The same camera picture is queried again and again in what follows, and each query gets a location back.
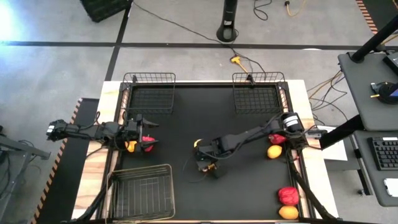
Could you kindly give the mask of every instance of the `plastic crate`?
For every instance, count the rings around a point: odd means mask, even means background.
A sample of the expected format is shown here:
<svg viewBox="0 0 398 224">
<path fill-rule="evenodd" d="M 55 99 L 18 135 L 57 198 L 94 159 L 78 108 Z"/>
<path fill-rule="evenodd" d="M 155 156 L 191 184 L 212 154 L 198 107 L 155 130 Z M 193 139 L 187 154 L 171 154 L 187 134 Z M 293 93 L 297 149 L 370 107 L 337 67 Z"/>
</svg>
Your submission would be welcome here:
<svg viewBox="0 0 398 224">
<path fill-rule="evenodd" d="M 88 16 L 100 22 L 131 6 L 131 0 L 80 0 Z"/>
</svg>

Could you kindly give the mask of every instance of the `keyboard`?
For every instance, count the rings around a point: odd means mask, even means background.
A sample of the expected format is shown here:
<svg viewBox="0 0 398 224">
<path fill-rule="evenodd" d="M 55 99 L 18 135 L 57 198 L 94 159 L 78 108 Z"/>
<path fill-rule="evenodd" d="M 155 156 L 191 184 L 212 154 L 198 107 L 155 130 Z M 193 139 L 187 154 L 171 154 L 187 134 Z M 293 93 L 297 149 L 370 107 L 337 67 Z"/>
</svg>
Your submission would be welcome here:
<svg viewBox="0 0 398 224">
<path fill-rule="evenodd" d="M 378 170 L 398 170 L 398 138 L 369 138 Z"/>
</svg>

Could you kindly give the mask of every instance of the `wooden table frame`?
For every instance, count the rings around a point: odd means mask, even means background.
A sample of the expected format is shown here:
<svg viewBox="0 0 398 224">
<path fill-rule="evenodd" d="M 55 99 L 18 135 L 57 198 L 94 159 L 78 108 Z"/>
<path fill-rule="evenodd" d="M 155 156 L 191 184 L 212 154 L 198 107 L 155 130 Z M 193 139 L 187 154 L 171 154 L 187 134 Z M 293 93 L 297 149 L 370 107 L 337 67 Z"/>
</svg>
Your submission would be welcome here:
<svg viewBox="0 0 398 224">
<path fill-rule="evenodd" d="M 300 119 L 304 125 L 304 128 L 308 129 L 314 125 L 314 120 L 312 116 L 312 111 L 310 107 L 310 102 L 308 100 L 307 91 L 305 89 L 305 84 L 303 80 L 286 80 L 289 85 L 290 92 L 290 102 L 292 104 L 294 112 L 298 113 Z M 231 81 L 182 81 L 187 83 L 201 82 L 231 82 Z M 119 99 L 119 89 L 121 86 L 120 81 L 104 82 L 101 97 L 99 99 L 98 111 L 101 112 L 101 116 L 98 121 L 107 122 L 114 121 L 115 118 L 120 118 L 119 123 L 122 123 L 123 110 L 118 111 L 119 116 L 116 115 L 116 107 Z M 122 104 L 126 103 L 127 92 L 125 91 L 122 97 Z M 319 142 L 315 139 L 308 139 L 308 143 L 311 146 L 319 147 Z M 100 147 L 97 142 L 90 142 L 88 147 L 88 152 L 90 153 Z M 110 160 L 111 169 L 116 164 L 118 152 L 113 152 L 112 158 Z M 85 166 L 83 168 L 83 174 L 80 180 L 80 186 L 78 190 L 78 195 L 76 197 L 75 207 L 73 210 L 72 218 L 78 218 L 82 215 L 85 210 L 90 206 L 94 198 L 97 196 L 103 184 L 104 177 L 104 167 L 107 160 L 108 151 L 103 149 L 85 161 Z M 307 172 L 307 179 L 312 192 L 315 194 L 320 203 L 328 210 L 330 214 L 334 217 L 338 217 L 335 199 L 333 197 L 333 192 L 331 191 L 331 186 L 329 182 L 328 173 L 325 166 L 325 161 L 323 160 L 322 151 L 318 149 L 305 148 L 302 151 L 302 157 L 305 163 L 305 170 Z M 295 161 L 296 168 L 300 172 L 300 165 L 298 161 Z M 300 192 L 300 202 L 302 205 L 302 211 L 304 217 L 310 217 L 310 209 L 308 207 L 307 198 L 301 189 L 298 188 Z M 108 206 L 103 207 L 103 214 L 107 211 Z M 316 212 L 316 217 L 321 218 L 319 213 Z M 276 220 L 234 220 L 237 222 L 275 222 Z"/>
</svg>

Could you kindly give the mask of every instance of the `orange striped tape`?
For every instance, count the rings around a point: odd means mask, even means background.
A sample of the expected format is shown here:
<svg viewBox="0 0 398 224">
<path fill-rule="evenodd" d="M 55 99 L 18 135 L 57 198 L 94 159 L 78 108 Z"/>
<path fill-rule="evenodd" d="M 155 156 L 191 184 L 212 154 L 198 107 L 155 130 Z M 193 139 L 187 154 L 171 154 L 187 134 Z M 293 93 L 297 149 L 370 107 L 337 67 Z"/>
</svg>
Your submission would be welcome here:
<svg viewBox="0 0 398 224">
<path fill-rule="evenodd" d="M 377 34 L 378 30 L 376 25 L 374 25 L 373 19 L 371 15 L 369 14 L 368 10 L 366 9 L 365 4 L 363 4 L 362 0 L 356 0 L 356 3 L 358 4 L 359 9 L 362 12 L 363 17 L 365 18 L 366 23 L 368 24 L 369 28 L 371 29 L 373 34 Z"/>
<path fill-rule="evenodd" d="M 82 101 L 81 98 L 77 101 L 77 104 L 76 104 L 75 109 L 73 111 L 72 118 L 70 120 L 71 124 L 73 124 L 75 122 L 76 114 L 77 114 L 77 111 L 79 110 L 81 101 Z M 51 186 L 52 181 L 53 181 L 53 179 L 55 177 L 55 174 L 57 173 L 58 165 L 59 165 L 59 163 L 61 161 L 62 153 L 63 153 L 63 150 L 65 149 L 65 145 L 66 145 L 67 141 L 68 141 L 68 139 L 62 140 L 60 150 L 58 151 L 58 154 L 55 156 L 54 165 L 51 168 L 49 179 L 45 183 L 45 187 L 44 187 L 42 196 L 40 197 L 40 202 L 36 206 L 36 210 L 35 210 L 35 213 L 33 215 L 33 218 L 30 220 L 30 224 L 36 224 L 38 219 L 39 219 L 40 211 L 43 208 L 43 204 L 44 204 L 44 201 L 45 201 L 47 195 L 49 194 L 50 186 Z"/>
</svg>

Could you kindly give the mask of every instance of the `wire basket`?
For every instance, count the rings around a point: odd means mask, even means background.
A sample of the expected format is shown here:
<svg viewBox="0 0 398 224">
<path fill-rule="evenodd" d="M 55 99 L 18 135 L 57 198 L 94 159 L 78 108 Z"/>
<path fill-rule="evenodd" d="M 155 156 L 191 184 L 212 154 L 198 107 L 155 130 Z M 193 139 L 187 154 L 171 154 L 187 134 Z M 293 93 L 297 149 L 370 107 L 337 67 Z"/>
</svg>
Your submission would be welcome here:
<svg viewBox="0 0 398 224">
<path fill-rule="evenodd" d="M 174 216 L 170 165 L 117 170 L 112 175 L 114 197 L 109 210 L 113 220 L 146 222 Z"/>
<path fill-rule="evenodd" d="M 128 91 L 122 108 L 127 115 L 171 114 L 174 105 L 174 73 L 126 73 L 122 91 Z"/>
<path fill-rule="evenodd" d="M 287 108 L 281 72 L 234 73 L 233 95 L 238 114 L 280 113 Z"/>
</svg>

